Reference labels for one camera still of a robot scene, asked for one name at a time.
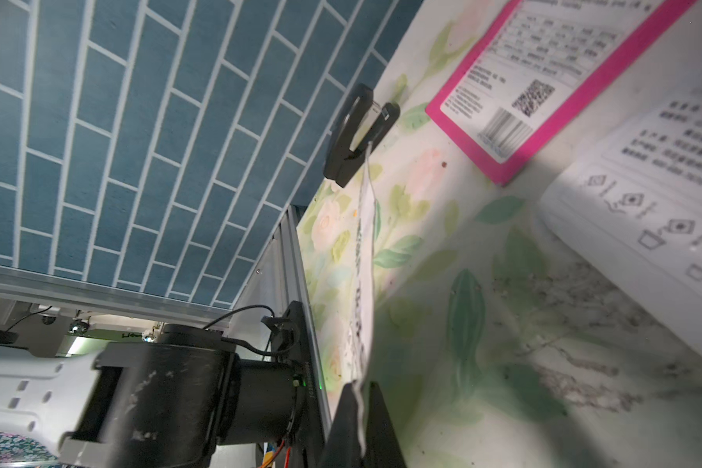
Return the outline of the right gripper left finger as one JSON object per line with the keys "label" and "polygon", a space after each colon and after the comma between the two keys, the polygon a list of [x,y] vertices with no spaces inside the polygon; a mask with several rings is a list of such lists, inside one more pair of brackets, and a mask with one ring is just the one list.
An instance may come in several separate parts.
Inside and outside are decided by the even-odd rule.
{"label": "right gripper left finger", "polygon": [[345,384],[337,412],[323,449],[320,468],[360,468],[363,466],[359,438],[359,405],[352,383]]}

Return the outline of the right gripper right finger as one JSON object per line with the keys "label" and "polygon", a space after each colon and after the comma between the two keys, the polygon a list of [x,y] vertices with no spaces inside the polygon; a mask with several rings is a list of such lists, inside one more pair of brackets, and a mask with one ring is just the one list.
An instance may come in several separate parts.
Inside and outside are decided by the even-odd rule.
{"label": "right gripper right finger", "polygon": [[366,467],[407,467],[381,389],[376,382],[370,385],[366,443]]}

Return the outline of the white text packet shelf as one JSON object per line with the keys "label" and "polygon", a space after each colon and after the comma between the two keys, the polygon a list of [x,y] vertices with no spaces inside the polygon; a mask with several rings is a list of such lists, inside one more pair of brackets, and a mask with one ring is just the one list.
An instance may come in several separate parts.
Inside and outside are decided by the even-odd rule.
{"label": "white text packet shelf", "polygon": [[368,144],[362,167],[355,251],[354,308],[347,351],[350,353],[352,394],[356,409],[356,436],[361,457],[367,450],[366,422],[369,399],[368,371],[374,339],[374,240],[376,239],[376,197],[372,186]]}

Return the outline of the white text seed packet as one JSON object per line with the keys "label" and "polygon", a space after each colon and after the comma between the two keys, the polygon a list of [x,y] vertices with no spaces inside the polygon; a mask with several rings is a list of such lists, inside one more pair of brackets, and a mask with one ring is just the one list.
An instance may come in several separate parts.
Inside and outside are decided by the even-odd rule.
{"label": "white text seed packet", "polygon": [[702,356],[702,63],[570,165],[548,228]]}

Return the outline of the pink-bordered seed packet back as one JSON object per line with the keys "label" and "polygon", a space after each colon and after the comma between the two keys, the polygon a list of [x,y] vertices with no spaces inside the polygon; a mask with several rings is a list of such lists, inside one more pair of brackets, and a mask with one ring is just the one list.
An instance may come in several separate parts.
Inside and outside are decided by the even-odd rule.
{"label": "pink-bordered seed packet back", "polygon": [[493,183],[510,183],[692,5],[510,1],[426,113]]}

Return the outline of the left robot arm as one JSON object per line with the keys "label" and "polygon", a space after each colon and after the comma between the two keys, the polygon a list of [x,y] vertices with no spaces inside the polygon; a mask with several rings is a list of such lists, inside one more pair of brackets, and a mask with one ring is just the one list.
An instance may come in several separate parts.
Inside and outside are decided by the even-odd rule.
{"label": "left robot arm", "polygon": [[82,467],[205,467],[219,446],[286,438],[300,405],[294,367],[237,347],[179,325],[66,358],[0,345],[0,432]]}

